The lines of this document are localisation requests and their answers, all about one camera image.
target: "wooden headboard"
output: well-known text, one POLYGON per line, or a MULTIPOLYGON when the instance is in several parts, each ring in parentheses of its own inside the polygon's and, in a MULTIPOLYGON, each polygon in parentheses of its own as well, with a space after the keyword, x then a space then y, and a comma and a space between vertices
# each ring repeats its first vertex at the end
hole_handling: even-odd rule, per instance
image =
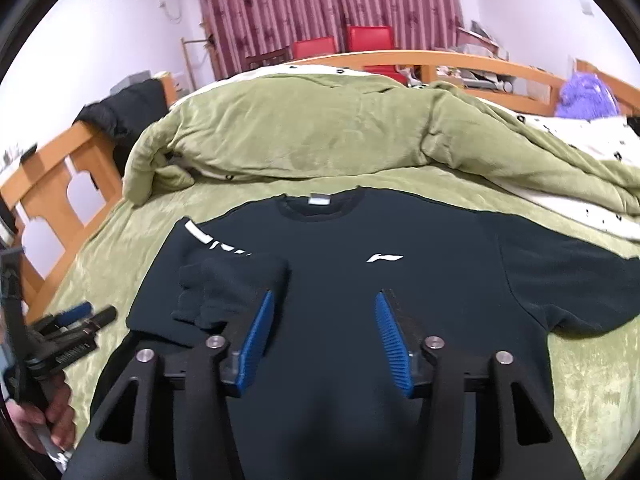
MULTIPOLYGON (((177 100, 174 81, 168 73, 160 79, 167 103, 171 105, 177 100)), ((22 294, 29 306, 28 322, 42 316, 82 244, 122 195, 122 181, 113 163, 113 148, 113 141, 93 126, 75 123, 30 156, 0 187, 9 209, 15 212, 22 208, 22 214, 31 220, 46 220, 63 247, 62 256, 44 277, 26 257, 22 258, 22 294), (88 171, 104 198, 104 206, 87 224, 78 218, 67 197, 70 164, 77 172, 88 171)), ((15 245, 19 245, 25 225, 19 218, 16 223, 15 245)))
MULTIPOLYGON (((544 72, 537 68, 524 66, 501 59, 490 57, 472 56, 469 54, 457 54, 455 52, 440 52, 434 50, 378 50, 372 52, 350 52, 346 54, 333 54, 331 56, 319 56, 309 59, 297 60, 296 64, 324 64, 338 68, 351 68, 363 70, 365 66, 375 65, 404 65, 421 67, 422 81, 430 83, 438 80, 436 68, 440 65, 473 70, 486 70, 502 75, 520 77, 528 81, 548 86, 549 98, 540 101, 526 96, 508 94, 492 90, 465 89, 465 92, 488 99, 496 104, 516 110, 518 112, 541 116, 552 116, 560 96, 560 89, 566 82, 561 77, 544 72)), ((640 90, 620 81, 612 76, 597 70, 589 63, 578 61, 579 72, 595 72, 609 85, 612 92, 621 104, 624 114, 629 115, 640 111, 640 90)))

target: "pink curtain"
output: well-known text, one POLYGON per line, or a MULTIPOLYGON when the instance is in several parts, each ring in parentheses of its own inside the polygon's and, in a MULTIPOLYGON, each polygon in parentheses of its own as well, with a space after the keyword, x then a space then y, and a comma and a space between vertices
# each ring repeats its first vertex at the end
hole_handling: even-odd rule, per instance
POLYGON ((391 25, 396 47, 430 49, 455 44, 462 22, 459 0, 200 0, 228 77, 246 56, 333 36, 345 50, 346 25, 391 25))

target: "red chair backrest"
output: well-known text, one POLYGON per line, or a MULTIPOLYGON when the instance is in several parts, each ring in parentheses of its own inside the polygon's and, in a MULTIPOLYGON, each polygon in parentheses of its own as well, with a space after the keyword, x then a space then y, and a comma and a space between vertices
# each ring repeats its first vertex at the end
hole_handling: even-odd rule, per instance
POLYGON ((355 27, 347 25, 347 48, 349 52, 367 50, 393 50, 394 33, 391 27, 355 27))
POLYGON ((336 54, 333 36, 325 38, 313 38, 312 40, 296 41, 293 44, 293 59, 305 59, 307 57, 325 56, 336 54))

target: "metal bolt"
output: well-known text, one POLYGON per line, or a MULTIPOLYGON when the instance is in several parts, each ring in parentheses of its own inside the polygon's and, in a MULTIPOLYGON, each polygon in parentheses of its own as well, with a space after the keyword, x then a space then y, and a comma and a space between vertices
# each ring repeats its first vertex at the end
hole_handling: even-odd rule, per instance
POLYGON ((433 350, 437 350, 444 346, 444 339, 436 335, 430 335, 424 340, 424 344, 433 350))
POLYGON ((500 350, 495 354, 495 360, 498 361, 501 365, 510 365, 513 363, 513 355, 509 352, 505 352, 504 350, 500 350))
POLYGON ((154 355, 156 354, 151 348, 145 348, 136 354, 136 359, 141 363, 148 363, 154 358, 154 355))
POLYGON ((212 335, 206 341, 206 345, 208 348, 222 348, 226 343, 226 339, 221 335, 212 335))

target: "sweatshirt sleeve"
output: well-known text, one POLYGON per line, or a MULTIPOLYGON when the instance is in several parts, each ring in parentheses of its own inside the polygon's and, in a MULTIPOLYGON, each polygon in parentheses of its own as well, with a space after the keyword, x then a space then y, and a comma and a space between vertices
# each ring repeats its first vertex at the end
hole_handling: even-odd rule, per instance
POLYGON ((640 260, 527 219, 487 213, 511 292, 548 331, 595 335, 640 314, 640 260))

